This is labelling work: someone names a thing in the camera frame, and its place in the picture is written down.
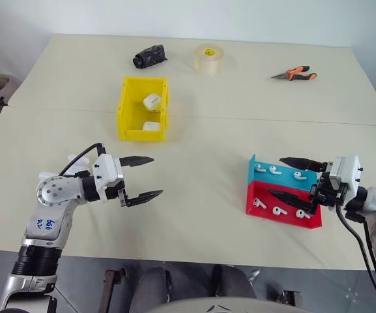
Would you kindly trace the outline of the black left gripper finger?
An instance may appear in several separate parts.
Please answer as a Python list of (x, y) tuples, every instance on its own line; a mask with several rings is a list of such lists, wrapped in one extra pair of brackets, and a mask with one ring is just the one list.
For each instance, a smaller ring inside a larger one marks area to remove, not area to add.
[(151, 157), (145, 157), (145, 156), (126, 156), (119, 158), (119, 162), (121, 167), (125, 166), (141, 166), (150, 162), (153, 162), (154, 159)]
[(126, 206), (132, 207), (136, 205), (141, 205), (143, 203), (147, 203), (148, 201), (151, 201), (155, 197), (161, 195), (163, 190), (154, 190), (150, 192), (144, 192), (138, 195), (138, 197), (135, 198), (128, 198), (126, 197)]

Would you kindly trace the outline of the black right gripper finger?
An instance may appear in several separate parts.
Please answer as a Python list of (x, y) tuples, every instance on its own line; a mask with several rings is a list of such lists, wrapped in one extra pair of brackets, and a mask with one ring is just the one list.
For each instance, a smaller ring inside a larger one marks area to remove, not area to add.
[(279, 161), (299, 170), (325, 171), (324, 162), (317, 162), (307, 158), (285, 157), (280, 158)]
[(315, 215), (318, 211), (319, 206), (310, 201), (309, 192), (303, 192), (302, 194), (298, 195), (283, 190), (268, 189), (268, 191), (280, 201), (286, 203), (287, 205), (293, 206), (296, 209), (300, 209), (311, 216)]

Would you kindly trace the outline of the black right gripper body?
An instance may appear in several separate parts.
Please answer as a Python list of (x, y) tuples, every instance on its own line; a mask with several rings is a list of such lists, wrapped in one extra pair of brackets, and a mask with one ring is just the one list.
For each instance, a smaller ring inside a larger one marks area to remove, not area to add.
[(317, 183), (313, 184), (308, 197), (311, 206), (316, 207), (322, 205), (325, 207), (335, 207), (336, 205), (344, 205), (349, 185), (341, 181), (341, 179), (330, 178), (333, 162), (311, 162), (308, 169), (321, 176), (317, 179)]

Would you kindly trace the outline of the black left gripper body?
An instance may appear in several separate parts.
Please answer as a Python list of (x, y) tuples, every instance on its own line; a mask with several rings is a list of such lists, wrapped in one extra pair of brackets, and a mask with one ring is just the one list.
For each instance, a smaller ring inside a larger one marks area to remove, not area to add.
[(118, 182), (115, 186), (109, 186), (105, 190), (108, 200), (118, 199), (121, 207), (128, 207), (128, 196), (126, 195), (125, 183), (123, 181)]

